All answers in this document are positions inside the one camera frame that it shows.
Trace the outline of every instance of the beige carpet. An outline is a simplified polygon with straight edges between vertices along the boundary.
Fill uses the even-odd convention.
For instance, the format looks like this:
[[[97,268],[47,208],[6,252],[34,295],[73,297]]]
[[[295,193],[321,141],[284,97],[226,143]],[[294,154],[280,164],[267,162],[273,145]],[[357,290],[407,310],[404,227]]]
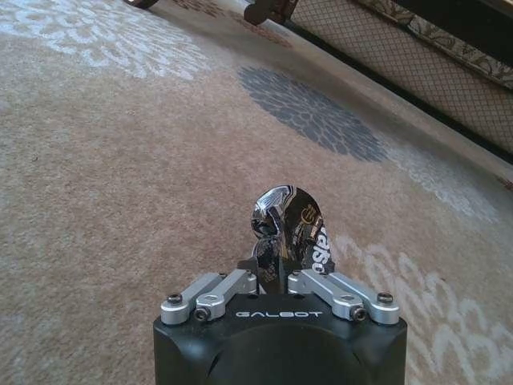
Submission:
[[[235,1],[2,2],[0,383],[153,383],[160,301],[284,183],[397,296],[409,384],[511,381],[513,168]]]

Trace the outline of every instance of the patterned rug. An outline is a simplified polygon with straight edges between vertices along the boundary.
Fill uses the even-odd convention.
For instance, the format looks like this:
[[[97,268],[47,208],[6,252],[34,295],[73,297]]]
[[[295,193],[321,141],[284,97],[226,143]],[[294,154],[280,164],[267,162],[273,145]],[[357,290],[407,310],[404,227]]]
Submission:
[[[513,374],[513,168],[244,0],[4,0],[0,383],[154,383],[159,304],[311,193],[395,294],[407,383]]]

